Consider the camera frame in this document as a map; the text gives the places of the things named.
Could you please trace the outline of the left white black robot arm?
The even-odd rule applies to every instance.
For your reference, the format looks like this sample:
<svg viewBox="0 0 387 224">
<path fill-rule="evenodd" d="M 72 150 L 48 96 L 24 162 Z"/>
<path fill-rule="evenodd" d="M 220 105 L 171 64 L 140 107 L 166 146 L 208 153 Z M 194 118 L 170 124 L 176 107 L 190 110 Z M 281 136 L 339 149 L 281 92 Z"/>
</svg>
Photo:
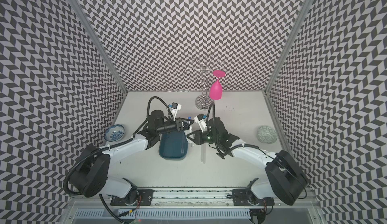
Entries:
<svg viewBox="0 0 387 224">
<path fill-rule="evenodd" d="M 125 175 L 115 174 L 115 166 L 129 156 L 151 148 L 167 133 L 189 130 L 193 123 L 191 118 L 170 119 L 162 111 L 155 110 L 130 139 L 105 147 L 87 146 L 64 178 L 65 193 L 84 197 L 98 194 L 126 197 L 135 186 Z"/>
</svg>

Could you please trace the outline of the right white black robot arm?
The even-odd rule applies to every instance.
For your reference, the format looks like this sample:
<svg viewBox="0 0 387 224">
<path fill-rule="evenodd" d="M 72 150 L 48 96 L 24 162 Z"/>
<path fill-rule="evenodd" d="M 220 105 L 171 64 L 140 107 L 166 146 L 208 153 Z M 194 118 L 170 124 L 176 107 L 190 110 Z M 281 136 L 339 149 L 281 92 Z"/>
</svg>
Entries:
<svg viewBox="0 0 387 224">
<path fill-rule="evenodd" d="M 308 178 L 289 152 L 275 153 L 248 144 L 229 133 L 219 117 L 208 119 L 199 114 L 190 122 L 199 126 L 199 130 L 186 135 L 190 141 L 197 145 L 214 145 L 220 158 L 231 156 L 245 160 L 266 175 L 253 179 L 245 188 L 249 204 L 263 204 L 264 199 L 276 197 L 286 205 L 293 205 L 306 191 Z"/>
</svg>

